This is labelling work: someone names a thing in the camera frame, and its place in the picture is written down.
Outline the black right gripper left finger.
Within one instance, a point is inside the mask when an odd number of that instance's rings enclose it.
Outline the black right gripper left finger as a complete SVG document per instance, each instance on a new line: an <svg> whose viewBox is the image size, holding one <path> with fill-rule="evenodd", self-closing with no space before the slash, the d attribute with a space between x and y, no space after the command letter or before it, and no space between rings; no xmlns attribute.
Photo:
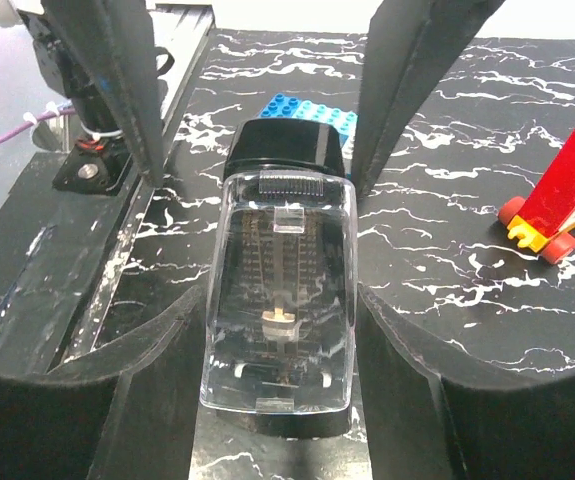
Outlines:
<svg viewBox="0 0 575 480"><path fill-rule="evenodd" d="M47 374L0 376L0 479L186 479L205 345L205 298Z"/></svg>

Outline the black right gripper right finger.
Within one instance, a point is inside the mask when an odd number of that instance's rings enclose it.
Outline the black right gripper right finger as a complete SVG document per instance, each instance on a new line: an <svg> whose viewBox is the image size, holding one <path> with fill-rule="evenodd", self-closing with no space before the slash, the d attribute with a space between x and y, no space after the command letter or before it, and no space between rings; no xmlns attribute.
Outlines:
<svg viewBox="0 0 575 480"><path fill-rule="evenodd" d="M575 374L479 360L360 286L356 353L376 479L575 479Z"/></svg>

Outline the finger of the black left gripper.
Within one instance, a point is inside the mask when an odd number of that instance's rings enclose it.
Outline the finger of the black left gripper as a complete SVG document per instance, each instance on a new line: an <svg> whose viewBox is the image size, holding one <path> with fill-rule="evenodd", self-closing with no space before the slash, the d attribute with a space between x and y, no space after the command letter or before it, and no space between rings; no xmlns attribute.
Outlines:
<svg viewBox="0 0 575 480"><path fill-rule="evenodd" d="M371 18L351 181L375 186L408 123L503 0L388 0Z"/></svg>
<svg viewBox="0 0 575 480"><path fill-rule="evenodd" d="M44 1L52 31L109 107L151 186L163 182L161 100L153 23L143 1Z"/></svg>

